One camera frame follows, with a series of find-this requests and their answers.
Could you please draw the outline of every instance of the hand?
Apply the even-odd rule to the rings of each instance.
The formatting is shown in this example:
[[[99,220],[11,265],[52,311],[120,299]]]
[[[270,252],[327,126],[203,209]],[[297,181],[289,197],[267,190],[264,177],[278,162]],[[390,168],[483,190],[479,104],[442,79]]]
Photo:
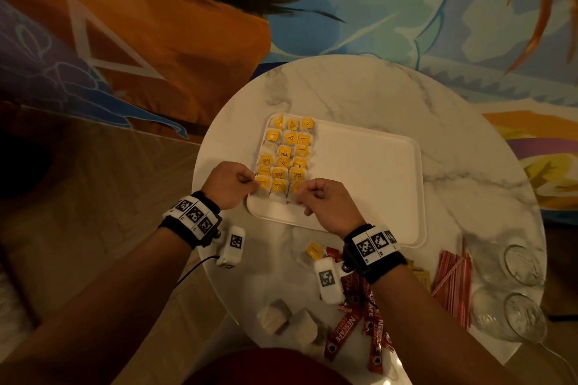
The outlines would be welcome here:
[[[200,189],[221,210],[237,206],[246,195],[259,189],[255,174],[244,164],[221,162],[211,171]]]
[[[305,216],[315,214],[323,228],[342,239],[365,224],[351,195],[338,181],[323,178],[306,181],[297,189],[295,202],[305,206]]]

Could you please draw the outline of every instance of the forearm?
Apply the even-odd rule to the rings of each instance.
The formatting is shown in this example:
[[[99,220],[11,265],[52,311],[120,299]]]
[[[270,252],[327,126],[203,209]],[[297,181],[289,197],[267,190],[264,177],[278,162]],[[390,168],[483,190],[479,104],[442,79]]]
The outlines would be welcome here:
[[[190,253],[160,228],[43,323],[7,363],[29,363],[63,383],[112,382],[160,315]]]
[[[442,309],[407,266],[397,266],[385,274],[372,286],[372,292],[414,385],[517,383]]]

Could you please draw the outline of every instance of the upside-down glass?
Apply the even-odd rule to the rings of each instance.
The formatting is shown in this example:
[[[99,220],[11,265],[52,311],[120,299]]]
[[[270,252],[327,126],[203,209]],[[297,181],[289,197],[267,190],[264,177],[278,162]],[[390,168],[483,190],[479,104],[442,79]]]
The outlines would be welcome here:
[[[544,283],[537,257],[523,246],[480,242],[471,251],[474,268],[493,285],[516,288]]]
[[[473,325],[491,337],[512,342],[539,343],[545,338],[542,310],[523,294],[496,287],[481,287],[472,296]]]

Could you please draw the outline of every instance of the marble tabletop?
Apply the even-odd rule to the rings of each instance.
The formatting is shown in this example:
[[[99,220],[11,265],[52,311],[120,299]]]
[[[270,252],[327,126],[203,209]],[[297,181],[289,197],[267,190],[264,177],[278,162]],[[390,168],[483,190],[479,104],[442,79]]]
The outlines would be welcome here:
[[[269,116],[312,116],[405,135],[421,148],[427,239],[403,254],[435,274],[442,249],[458,251],[463,234],[490,242],[530,245],[545,269],[540,211],[524,171],[499,134],[468,103],[433,79],[372,56],[328,55],[301,59],[251,81],[225,105],[200,148],[192,188],[223,160],[253,167]],[[332,328],[343,312],[319,300],[315,274],[296,261],[310,241],[341,248],[329,233],[262,220],[244,204],[223,212],[225,226],[247,232],[243,261],[226,270],[213,261],[205,271],[227,311],[261,347],[291,347],[270,337],[256,314],[283,299],[293,313],[308,308]],[[211,248],[199,249],[201,257]],[[535,301],[542,289],[525,294]],[[361,326],[330,364],[354,384],[409,383],[395,354],[385,351],[385,377],[366,369],[370,338]],[[470,332],[501,362],[519,344]]]

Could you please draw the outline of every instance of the colorful mural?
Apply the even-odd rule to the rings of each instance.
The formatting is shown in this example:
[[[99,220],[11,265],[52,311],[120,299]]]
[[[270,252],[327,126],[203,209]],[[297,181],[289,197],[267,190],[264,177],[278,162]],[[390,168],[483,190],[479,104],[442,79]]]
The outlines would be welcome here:
[[[578,224],[571,0],[553,0],[539,46],[507,75],[540,0],[296,0],[283,5],[293,15],[265,17],[282,10],[218,1],[4,0],[2,97],[199,141],[252,74],[307,56],[372,54],[472,103],[520,159],[544,217]]]

